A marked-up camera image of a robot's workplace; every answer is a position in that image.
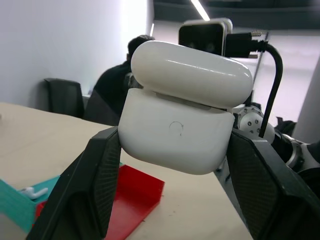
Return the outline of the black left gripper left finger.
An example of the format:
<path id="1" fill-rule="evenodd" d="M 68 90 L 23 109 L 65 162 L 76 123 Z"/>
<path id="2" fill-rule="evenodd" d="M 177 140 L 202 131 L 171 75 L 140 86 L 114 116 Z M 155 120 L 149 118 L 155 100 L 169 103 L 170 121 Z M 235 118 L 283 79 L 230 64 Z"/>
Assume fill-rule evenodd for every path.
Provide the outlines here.
<path id="1" fill-rule="evenodd" d="M 26 240 L 104 240 L 120 156 L 117 127 L 94 135 L 60 175 Z"/>

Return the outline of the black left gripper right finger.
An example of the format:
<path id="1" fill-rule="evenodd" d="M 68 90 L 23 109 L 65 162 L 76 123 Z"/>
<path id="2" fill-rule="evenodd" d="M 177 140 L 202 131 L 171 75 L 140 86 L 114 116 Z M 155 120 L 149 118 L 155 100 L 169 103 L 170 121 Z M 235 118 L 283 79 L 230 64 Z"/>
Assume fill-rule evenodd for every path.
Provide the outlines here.
<path id="1" fill-rule="evenodd" d="M 253 240 L 320 240 L 320 199 L 266 140 L 233 129 L 226 157 Z"/>

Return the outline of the white earbuds charging case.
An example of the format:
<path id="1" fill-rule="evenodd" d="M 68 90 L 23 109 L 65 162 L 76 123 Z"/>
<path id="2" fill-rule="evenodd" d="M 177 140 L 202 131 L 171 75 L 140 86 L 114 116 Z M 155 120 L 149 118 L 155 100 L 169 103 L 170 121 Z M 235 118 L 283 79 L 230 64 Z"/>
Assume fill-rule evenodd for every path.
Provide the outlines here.
<path id="1" fill-rule="evenodd" d="M 192 175 L 225 159 L 235 121 L 232 109 L 251 94 L 242 63 L 163 41 L 140 45 L 131 58 L 140 88 L 128 90 L 119 141 L 133 158 Z"/>

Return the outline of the white earbud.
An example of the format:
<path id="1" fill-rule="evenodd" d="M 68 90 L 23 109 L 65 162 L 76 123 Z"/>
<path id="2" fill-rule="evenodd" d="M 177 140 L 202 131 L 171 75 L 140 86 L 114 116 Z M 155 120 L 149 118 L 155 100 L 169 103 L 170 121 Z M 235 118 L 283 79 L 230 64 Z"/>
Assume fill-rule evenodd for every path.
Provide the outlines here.
<path id="1" fill-rule="evenodd" d="M 26 187 L 22 190 L 20 190 L 20 193 L 24 196 L 26 196 L 27 198 L 29 198 L 30 200 L 36 200 L 42 196 L 44 196 L 45 194 L 47 194 L 48 192 L 48 188 L 42 188 L 39 191 L 35 191 L 34 187 Z"/>

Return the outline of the red plastic tray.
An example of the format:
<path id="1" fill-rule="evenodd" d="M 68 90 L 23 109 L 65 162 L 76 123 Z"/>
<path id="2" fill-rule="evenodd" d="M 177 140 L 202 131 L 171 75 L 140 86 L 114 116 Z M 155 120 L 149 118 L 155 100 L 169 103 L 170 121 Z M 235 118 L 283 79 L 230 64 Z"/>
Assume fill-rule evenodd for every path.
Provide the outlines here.
<path id="1" fill-rule="evenodd" d="M 104 240 L 125 240 L 160 203 L 164 181 L 123 165 Z"/>

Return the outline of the teal plastic tray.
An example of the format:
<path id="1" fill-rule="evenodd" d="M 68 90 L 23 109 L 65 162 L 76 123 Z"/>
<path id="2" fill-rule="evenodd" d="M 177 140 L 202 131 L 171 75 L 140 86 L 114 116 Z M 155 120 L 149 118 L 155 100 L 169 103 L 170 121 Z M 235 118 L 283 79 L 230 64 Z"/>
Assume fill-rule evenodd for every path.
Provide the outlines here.
<path id="1" fill-rule="evenodd" d="M 37 183 L 33 186 L 35 192 L 47 188 L 46 194 L 35 200 L 21 194 L 21 192 L 0 179 L 0 213 L 6 215 L 25 233 L 30 232 L 40 212 L 40 205 L 48 200 L 59 176 Z"/>

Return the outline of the black office chair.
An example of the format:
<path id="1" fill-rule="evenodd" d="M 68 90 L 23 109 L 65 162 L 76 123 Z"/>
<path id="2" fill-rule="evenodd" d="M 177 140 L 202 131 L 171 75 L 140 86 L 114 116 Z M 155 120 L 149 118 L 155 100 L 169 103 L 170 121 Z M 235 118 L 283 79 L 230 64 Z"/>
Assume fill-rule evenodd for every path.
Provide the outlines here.
<path id="1" fill-rule="evenodd" d="M 60 78 L 45 78 L 51 113 L 82 118 L 84 102 L 80 83 Z"/>

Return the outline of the person in black clothes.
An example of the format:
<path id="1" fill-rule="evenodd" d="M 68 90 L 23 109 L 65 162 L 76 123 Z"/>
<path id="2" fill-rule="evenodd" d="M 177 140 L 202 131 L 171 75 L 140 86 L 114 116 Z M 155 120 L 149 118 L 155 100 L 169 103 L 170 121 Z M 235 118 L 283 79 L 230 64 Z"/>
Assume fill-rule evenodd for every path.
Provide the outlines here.
<path id="1" fill-rule="evenodd" d="M 154 39 L 139 35 L 128 43 L 126 61 L 106 70 L 97 80 L 84 111 L 84 120 L 108 126 L 119 124 L 128 90 L 143 88 L 132 74 L 132 56 L 141 44 Z"/>

